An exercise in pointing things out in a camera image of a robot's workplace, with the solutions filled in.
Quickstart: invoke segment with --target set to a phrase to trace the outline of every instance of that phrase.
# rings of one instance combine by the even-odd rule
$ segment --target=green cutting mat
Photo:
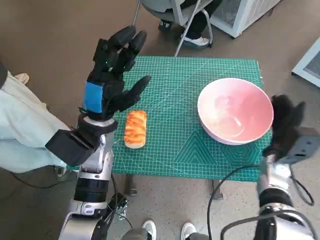
[[[237,167],[258,164],[270,132],[259,140],[240,146],[221,144],[200,125],[197,101],[201,90],[221,78],[240,78],[262,87],[259,66],[251,59],[140,56],[125,73],[126,89],[145,75],[151,81],[141,100],[130,110],[145,110],[146,145],[129,149],[124,144],[126,116],[117,113],[115,173],[222,179]],[[244,169],[231,179],[256,181],[257,169]]]

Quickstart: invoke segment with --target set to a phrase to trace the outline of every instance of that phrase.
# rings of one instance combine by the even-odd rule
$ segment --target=shoe
[[[18,75],[15,75],[14,77],[18,79],[19,82],[22,83],[23,85],[26,85],[30,79],[29,75],[26,73],[20,73]]]
[[[172,27],[172,22],[160,20],[158,29],[160,32],[167,33],[167,32],[170,32],[171,27]]]
[[[156,229],[156,225],[153,221],[151,221],[151,220],[146,221],[142,225],[142,228],[148,231],[148,233],[152,236],[152,240],[156,240],[157,229]]]
[[[196,227],[192,223],[185,223],[181,230],[181,240],[186,240],[191,234],[196,232]]]
[[[204,49],[209,45],[209,39],[205,37],[200,37],[197,39],[191,39],[188,37],[184,38],[183,45],[196,48],[196,49]]]

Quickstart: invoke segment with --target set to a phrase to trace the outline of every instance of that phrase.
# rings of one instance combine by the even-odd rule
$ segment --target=bread
[[[139,149],[146,144],[147,113],[133,110],[126,117],[124,144],[130,149]]]

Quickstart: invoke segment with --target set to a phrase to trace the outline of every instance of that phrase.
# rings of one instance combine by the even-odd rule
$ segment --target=pink bowl
[[[204,130],[213,139],[228,145],[259,139],[274,120],[274,110],[266,93],[238,78],[209,83],[201,91],[197,107]]]

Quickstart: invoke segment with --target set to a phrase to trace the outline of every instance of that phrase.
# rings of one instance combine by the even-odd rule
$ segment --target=white sneaker
[[[206,48],[209,45],[209,39],[202,36],[198,39],[185,37],[183,44],[195,48]]]
[[[153,221],[151,221],[151,220],[146,221],[142,225],[142,228],[148,231],[148,233],[152,236],[152,240],[156,240],[157,229],[156,229],[156,225]]]
[[[186,240],[191,234],[196,232],[196,227],[192,223],[185,223],[181,230],[181,240]]]
[[[18,75],[15,75],[14,76],[16,79],[19,80],[20,83],[26,85],[27,82],[29,81],[30,77],[28,74],[26,74],[25,72],[24,73],[20,73]]]

